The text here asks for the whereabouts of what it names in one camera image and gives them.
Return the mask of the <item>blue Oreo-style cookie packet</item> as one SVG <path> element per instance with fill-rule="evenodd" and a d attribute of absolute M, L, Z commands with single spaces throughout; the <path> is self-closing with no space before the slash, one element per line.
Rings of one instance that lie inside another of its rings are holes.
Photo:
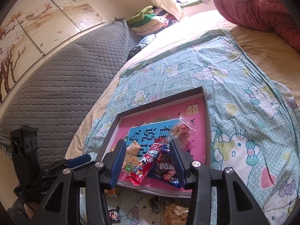
<path fill-rule="evenodd" d="M 159 179 L 174 186 L 175 188 L 182 187 L 176 175 L 176 170 L 170 155 L 169 145 L 162 145 L 158 158 L 152 166 L 148 177 L 151 179 Z"/>

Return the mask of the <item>brown cracker clear packet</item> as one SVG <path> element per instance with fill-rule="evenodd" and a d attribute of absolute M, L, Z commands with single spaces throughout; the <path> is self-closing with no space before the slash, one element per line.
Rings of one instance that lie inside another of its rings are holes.
<path fill-rule="evenodd" d="M 124 162 L 121 170 L 127 174 L 130 174 L 137 166 L 138 163 L 139 163 L 139 158 L 137 156 L 128 154 L 124 158 Z"/>

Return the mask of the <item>red milk candy packet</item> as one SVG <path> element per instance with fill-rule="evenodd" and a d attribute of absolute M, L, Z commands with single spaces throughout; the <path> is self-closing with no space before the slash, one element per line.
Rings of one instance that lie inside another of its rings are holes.
<path fill-rule="evenodd" d="M 151 168 L 158 159 L 158 156 L 162 150 L 164 144 L 167 143 L 166 138 L 158 138 L 154 140 L 154 144 L 151 145 L 150 149 L 140 159 L 137 166 L 127 177 L 134 186 L 138 186 L 142 183 L 145 177 L 148 176 Z"/>

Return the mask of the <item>Snickers bar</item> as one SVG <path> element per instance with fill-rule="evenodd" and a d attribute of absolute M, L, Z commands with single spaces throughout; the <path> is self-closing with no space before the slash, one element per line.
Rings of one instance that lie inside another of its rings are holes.
<path fill-rule="evenodd" d="M 121 217 L 119 214 L 119 206 L 116 206 L 112 209 L 110 209 L 108 211 L 109 217 L 110 217 L 110 221 L 114 224 L 114 223 L 120 223 L 121 222 Z"/>

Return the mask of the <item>clear bag red snacks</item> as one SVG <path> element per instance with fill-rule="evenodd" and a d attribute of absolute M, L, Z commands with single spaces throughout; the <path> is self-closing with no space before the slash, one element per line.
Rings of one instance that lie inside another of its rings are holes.
<path fill-rule="evenodd" d="M 183 113 L 178 114 L 176 123 L 169 131 L 169 141 L 176 139 L 182 149 L 184 149 L 192 137 L 197 132 L 197 126 L 195 118 L 185 115 Z"/>

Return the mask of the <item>orange triangular snack packet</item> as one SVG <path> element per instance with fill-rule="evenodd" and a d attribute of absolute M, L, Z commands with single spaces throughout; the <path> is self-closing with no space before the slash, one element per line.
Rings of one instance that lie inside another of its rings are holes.
<path fill-rule="evenodd" d="M 137 155 L 140 151 L 141 146 L 133 141 L 126 149 L 126 158 L 138 158 Z"/>

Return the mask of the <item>yellow long snack packet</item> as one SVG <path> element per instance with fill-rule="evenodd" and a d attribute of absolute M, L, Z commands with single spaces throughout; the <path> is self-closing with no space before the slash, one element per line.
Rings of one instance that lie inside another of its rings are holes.
<path fill-rule="evenodd" d="M 118 198 L 120 191 L 121 191 L 121 188 L 120 188 L 120 187 L 115 187 L 115 188 L 113 188 L 113 189 L 111 189 L 111 190 L 105 189 L 105 190 L 104 190 L 104 193 L 105 193 L 105 195 L 108 196 L 108 197 Z"/>

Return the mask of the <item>golden pastry clear packet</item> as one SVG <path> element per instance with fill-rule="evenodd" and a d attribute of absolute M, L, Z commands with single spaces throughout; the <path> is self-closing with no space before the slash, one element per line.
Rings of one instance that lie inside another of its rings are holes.
<path fill-rule="evenodd" d="M 176 204 L 169 204 L 165 207 L 164 224 L 185 225 L 189 209 Z"/>

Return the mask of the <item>shallow dark cardboard box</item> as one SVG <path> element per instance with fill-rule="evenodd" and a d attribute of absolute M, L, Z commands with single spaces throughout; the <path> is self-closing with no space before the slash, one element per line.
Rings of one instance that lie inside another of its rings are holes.
<path fill-rule="evenodd" d="M 152 103 L 117 114 L 104 138 L 96 161 L 102 161 L 119 140 L 130 146 L 140 146 L 136 157 L 141 164 L 144 156 L 159 145 L 164 156 L 159 164 L 153 164 L 142 183 L 134 185 L 128 175 L 133 161 L 121 170 L 118 185 L 142 193 L 172 198 L 190 198 L 191 191 L 180 188 L 169 154 L 169 143 L 178 139 L 183 151 L 190 153 L 193 160 L 210 164 L 211 134 L 205 91 L 202 87 L 156 100 Z"/>

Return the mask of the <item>pink Chinese workbook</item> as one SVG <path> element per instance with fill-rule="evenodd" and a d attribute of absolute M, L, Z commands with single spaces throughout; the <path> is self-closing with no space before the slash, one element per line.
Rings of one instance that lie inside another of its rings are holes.
<path fill-rule="evenodd" d="M 107 150 L 111 150 L 120 139 L 127 145 L 136 141 L 141 147 L 137 157 L 142 158 L 155 139 L 173 139 L 171 130 L 184 119 L 187 120 L 185 124 L 193 127 L 184 150 L 191 154 L 193 160 L 208 164 L 210 145 L 206 133 L 209 130 L 206 99 L 198 95 L 135 114 L 118 116 L 110 128 L 113 134 Z"/>

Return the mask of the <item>dark wrapped candy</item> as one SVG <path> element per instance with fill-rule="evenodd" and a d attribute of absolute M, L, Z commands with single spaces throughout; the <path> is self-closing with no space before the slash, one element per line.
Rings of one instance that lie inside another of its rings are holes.
<path fill-rule="evenodd" d="M 158 214 L 161 212 L 162 199 L 160 196 L 154 196 L 149 200 L 149 204 L 154 213 Z"/>

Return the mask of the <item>Hello Kitty teal sheet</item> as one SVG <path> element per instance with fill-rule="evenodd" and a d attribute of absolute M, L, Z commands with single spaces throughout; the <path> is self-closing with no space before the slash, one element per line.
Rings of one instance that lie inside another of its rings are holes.
<path fill-rule="evenodd" d="M 268 78 L 227 30 L 130 66 L 104 116 L 84 141 L 95 155 L 117 113 L 186 90 L 205 91 L 211 166 L 232 167 L 270 224 L 283 224 L 299 200 L 299 108 L 290 90 Z"/>

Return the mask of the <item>grey quilted headboard cover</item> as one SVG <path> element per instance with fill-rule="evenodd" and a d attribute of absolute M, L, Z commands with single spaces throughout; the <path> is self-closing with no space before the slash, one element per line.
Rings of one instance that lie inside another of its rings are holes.
<path fill-rule="evenodd" d="M 10 132 L 38 128 L 41 166 L 59 161 L 95 102 L 141 38 L 124 19 L 84 34 L 36 69 L 1 117 L 1 150 L 12 153 Z"/>

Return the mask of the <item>beige bed sheet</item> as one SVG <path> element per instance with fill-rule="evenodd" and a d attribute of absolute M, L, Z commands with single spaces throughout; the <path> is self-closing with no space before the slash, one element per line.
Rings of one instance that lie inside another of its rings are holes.
<path fill-rule="evenodd" d="M 213 29 L 230 30 L 237 43 L 260 69 L 272 80 L 286 85 L 291 90 L 296 102 L 299 102 L 299 52 L 273 32 L 256 31 L 237 26 L 228 22 L 216 10 L 201 12 L 186 17 L 181 22 L 159 32 L 150 45 L 124 64 L 87 113 L 75 133 L 65 157 L 70 159 L 82 155 L 84 140 L 91 130 L 93 122 L 105 113 L 107 103 L 116 90 L 119 76 L 123 71 L 143 60 L 197 39 Z"/>

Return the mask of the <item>stack of folded clothes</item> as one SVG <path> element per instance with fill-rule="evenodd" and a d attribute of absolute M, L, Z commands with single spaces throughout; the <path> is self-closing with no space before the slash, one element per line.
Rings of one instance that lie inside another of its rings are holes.
<path fill-rule="evenodd" d="M 178 20 L 170 13 L 157 6 L 148 6 L 136 12 L 127 20 L 127 25 L 138 36 L 156 34 L 176 24 Z"/>

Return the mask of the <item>red quilted blanket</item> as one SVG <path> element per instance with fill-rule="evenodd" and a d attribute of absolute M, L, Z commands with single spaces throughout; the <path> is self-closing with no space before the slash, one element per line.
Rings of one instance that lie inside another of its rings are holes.
<path fill-rule="evenodd" d="M 280 0 L 213 0 L 229 22 L 258 31 L 273 31 L 299 51 L 299 28 Z"/>

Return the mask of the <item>blossom wall painting panels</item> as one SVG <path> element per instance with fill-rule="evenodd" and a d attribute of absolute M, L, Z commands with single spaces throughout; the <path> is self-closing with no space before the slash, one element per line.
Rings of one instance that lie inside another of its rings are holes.
<path fill-rule="evenodd" d="M 41 57 L 104 22 L 85 0 L 41 0 L 8 17 L 1 25 L 1 100 Z"/>

